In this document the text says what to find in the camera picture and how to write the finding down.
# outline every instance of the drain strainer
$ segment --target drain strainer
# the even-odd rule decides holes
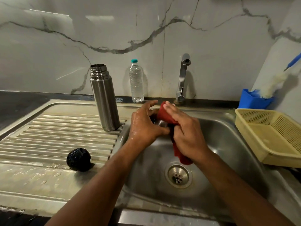
[[[167,181],[176,188],[186,188],[192,182],[192,174],[182,165],[172,163],[165,169]]]

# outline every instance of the blue brush handle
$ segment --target blue brush handle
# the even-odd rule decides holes
[[[299,55],[297,55],[289,64],[288,66],[285,68],[284,71],[286,71],[288,68],[292,67],[296,62],[299,61],[299,59],[301,59],[301,53]]]

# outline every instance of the blue container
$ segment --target blue container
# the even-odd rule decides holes
[[[261,98],[256,90],[249,92],[248,89],[243,89],[238,108],[265,109],[273,100],[274,97]]]

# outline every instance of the person's left hand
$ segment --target person's left hand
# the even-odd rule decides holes
[[[168,135],[169,128],[163,128],[152,123],[150,116],[156,114],[158,110],[150,110],[158,101],[148,101],[136,112],[132,113],[131,129],[128,141],[139,145],[141,150],[150,146],[157,137]]]

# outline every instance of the dish rack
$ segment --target dish rack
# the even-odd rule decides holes
[[[301,168],[301,125],[284,113],[236,109],[235,125],[265,164]]]

